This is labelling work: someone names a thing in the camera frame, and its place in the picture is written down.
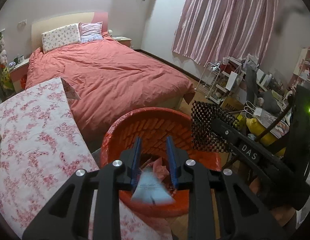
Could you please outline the black woven mat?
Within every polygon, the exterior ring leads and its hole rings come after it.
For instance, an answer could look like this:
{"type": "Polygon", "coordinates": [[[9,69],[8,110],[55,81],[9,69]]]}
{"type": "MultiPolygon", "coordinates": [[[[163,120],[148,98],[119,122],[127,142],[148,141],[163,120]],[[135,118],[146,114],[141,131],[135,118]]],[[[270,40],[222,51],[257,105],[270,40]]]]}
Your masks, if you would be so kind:
{"type": "Polygon", "coordinates": [[[211,128],[211,123],[220,119],[235,129],[239,129],[239,121],[228,111],[216,104],[194,101],[191,108],[191,137],[195,150],[202,152],[223,153],[228,151],[228,144],[211,128]]]}

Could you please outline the floral white pillow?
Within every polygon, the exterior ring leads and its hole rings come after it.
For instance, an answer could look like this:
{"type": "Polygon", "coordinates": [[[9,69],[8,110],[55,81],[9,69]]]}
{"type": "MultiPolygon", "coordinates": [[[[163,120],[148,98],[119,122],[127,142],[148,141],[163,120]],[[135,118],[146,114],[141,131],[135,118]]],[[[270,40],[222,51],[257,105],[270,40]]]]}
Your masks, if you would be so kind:
{"type": "Polygon", "coordinates": [[[65,25],[41,34],[43,52],[81,42],[79,24],[65,25]]]}

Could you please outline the pink striped curtain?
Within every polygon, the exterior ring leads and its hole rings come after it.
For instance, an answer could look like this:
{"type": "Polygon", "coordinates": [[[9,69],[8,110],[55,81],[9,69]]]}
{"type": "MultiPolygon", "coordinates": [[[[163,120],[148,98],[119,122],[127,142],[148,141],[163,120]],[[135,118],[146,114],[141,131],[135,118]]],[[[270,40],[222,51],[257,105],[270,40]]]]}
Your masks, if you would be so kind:
{"type": "Polygon", "coordinates": [[[204,65],[224,57],[262,62],[280,0],[185,0],[172,51],[204,65]]]}

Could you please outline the blue cream tube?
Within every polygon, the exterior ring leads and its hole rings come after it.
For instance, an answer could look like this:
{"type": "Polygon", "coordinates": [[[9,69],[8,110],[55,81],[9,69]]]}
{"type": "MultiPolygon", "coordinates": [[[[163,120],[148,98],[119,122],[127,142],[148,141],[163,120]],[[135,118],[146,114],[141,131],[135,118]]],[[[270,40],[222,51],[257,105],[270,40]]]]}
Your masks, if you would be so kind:
{"type": "Polygon", "coordinates": [[[175,200],[150,168],[144,170],[139,178],[131,201],[145,205],[168,205],[175,200]]]}

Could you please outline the striped pink pillow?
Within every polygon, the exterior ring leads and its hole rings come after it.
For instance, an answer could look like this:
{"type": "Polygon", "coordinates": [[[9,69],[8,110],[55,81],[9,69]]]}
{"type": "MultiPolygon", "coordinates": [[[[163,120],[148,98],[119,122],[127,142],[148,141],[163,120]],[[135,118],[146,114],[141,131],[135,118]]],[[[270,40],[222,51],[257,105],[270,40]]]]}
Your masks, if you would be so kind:
{"type": "Polygon", "coordinates": [[[79,23],[81,43],[96,41],[102,39],[102,22],[97,23],[79,23]]]}

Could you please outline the salmon pink duvet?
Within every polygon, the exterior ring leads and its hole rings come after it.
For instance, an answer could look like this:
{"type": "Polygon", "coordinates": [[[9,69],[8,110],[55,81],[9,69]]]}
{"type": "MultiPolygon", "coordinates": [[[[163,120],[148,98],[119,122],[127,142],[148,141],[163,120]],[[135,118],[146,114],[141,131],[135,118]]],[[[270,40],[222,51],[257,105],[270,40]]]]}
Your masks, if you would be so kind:
{"type": "Polygon", "coordinates": [[[190,103],[195,90],[178,70],[109,36],[30,56],[26,88],[61,77],[77,92],[70,109],[86,142],[102,138],[117,118],[172,99],[190,103]]]}

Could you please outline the pink nightstand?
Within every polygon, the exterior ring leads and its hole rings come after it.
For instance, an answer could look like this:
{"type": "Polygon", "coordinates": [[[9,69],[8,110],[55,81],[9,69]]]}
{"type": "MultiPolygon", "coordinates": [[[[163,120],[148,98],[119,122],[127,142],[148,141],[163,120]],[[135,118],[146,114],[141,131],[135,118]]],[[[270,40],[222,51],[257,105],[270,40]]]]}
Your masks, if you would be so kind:
{"type": "Polygon", "coordinates": [[[10,70],[10,76],[16,93],[23,91],[26,87],[29,59],[15,65],[10,70]]]}

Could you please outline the floral pink tablecloth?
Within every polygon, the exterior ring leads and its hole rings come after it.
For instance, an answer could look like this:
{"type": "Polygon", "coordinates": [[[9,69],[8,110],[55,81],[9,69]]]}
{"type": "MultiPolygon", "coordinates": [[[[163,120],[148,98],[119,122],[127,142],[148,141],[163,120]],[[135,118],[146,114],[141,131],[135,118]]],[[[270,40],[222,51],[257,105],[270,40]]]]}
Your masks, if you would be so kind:
{"type": "MultiPolygon", "coordinates": [[[[101,168],[68,104],[75,90],[61,78],[27,89],[0,105],[0,239],[22,235],[61,186],[78,170],[101,168]]],[[[171,239],[164,219],[141,218],[119,200],[120,239],[171,239]]],[[[93,239],[90,214],[88,239],[93,239]]]]}

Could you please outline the far wooden nightstand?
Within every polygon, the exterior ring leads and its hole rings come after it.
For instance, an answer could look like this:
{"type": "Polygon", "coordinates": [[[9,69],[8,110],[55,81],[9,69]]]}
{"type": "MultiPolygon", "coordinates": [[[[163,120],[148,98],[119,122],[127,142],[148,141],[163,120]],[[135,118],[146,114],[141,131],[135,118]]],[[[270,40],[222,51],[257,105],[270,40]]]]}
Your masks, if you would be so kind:
{"type": "Polygon", "coordinates": [[[113,36],[112,39],[118,41],[120,44],[123,44],[129,48],[131,47],[131,41],[132,41],[131,38],[127,38],[124,36],[113,36]]]}

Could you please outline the orange trash bin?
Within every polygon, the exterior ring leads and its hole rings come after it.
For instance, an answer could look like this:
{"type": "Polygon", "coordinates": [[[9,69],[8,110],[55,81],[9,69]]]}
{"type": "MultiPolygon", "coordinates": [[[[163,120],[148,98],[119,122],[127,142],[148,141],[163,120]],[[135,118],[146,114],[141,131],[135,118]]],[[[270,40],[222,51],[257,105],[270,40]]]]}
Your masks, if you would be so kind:
{"type": "MultiPolygon", "coordinates": [[[[221,158],[216,152],[201,152],[193,148],[190,116],[178,111],[147,107],[130,111],[118,118],[108,129],[101,147],[101,166],[118,159],[122,151],[132,148],[136,137],[142,139],[140,164],[145,167],[158,159],[168,167],[166,139],[173,137],[177,148],[186,150],[189,157],[205,167],[220,171],[221,158]]],[[[173,190],[170,177],[164,179],[174,198],[170,205],[149,206],[131,201],[131,192],[121,191],[120,200],[131,210],[148,217],[169,218],[188,213],[189,192],[173,190]]]]}

